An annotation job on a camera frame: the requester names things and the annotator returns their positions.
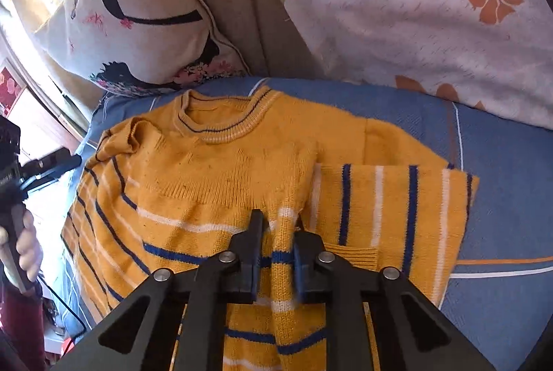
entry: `pillow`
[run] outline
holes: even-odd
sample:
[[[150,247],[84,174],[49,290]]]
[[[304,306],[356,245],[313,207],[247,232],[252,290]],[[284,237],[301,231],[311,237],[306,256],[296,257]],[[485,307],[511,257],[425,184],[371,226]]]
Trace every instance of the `pillow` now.
[[[201,0],[65,0],[35,37],[63,68],[129,97],[247,72]]]

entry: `bolt head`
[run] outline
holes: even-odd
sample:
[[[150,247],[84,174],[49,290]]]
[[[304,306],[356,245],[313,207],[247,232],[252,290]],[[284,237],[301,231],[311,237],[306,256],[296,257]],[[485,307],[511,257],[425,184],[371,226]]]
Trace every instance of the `bolt head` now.
[[[323,263],[332,263],[334,262],[334,259],[336,258],[336,256],[329,251],[323,251],[319,253],[318,258],[319,258],[319,261]]]
[[[236,260],[236,254],[234,254],[232,251],[223,251],[221,254],[219,254],[219,260],[223,263],[234,262]]]
[[[154,279],[157,280],[157,282],[165,282],[171,277],[171,271],[167,268],[160,268],[159,270],[156,270],[154,272]]]
[[[399,270],[397,268],[394,268],[393,266],[387,266],[386,268],[384,268],[382,274],[386,279],[389,280],[396,280],[397,278],[399,278]]]

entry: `sweater collar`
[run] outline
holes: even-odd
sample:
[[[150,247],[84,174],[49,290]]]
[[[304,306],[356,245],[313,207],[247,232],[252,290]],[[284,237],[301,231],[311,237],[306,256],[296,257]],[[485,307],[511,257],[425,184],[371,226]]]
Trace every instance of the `sweater collar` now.
[[[175,124],[182,134],[199,137],[206,143],[231,142],[251,132],[280,95],[281,92],[268,86],[262,86],[251,97],[207,97],[189,90],[176,99],[180,107],[176,111]],[[244,101],[247,104],[239,114],[223,122],[199,124],[186,113],[192,106],[209,110],[229,99]]]

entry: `yellow sweater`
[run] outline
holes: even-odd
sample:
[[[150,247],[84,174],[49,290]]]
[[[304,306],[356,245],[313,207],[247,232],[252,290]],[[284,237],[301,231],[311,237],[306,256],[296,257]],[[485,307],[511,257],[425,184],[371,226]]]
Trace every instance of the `yellow sweater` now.
[[[477,185],[396,126],[267,87],[189,91],[105,132],[85,170],[63,239],[97,320],[157,268],[226,249],[263,211],[258,301],[229,307],[226,369],[325,369],[324,308],[292,291],[298,215],[329,250],[403,269],[438,304]]]

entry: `blue bedsheet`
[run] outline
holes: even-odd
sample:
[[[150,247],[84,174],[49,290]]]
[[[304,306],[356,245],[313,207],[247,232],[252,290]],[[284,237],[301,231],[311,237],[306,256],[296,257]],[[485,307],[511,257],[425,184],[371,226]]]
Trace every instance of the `blue bedsheet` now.
[[[209,96],[248,95],[257,81],[226,78],[197,90]],[[271,79],[268,84],[292,96],[394,123],[457,168],[480,177],[441,309],[498,371],[517,369],[553,313],[553,132],[389,87],[300,79]],[[105,98],[81,154],[87,158],[93,153],[87,142],[96,144],[104,129],[174,97]],[[71,179],[70,200],[81,171]],[[60,286],[75,304],[78,295],[70,295],[71,280],[67,266]],[[70,317],[65,321],[73,333],[79,330]]]

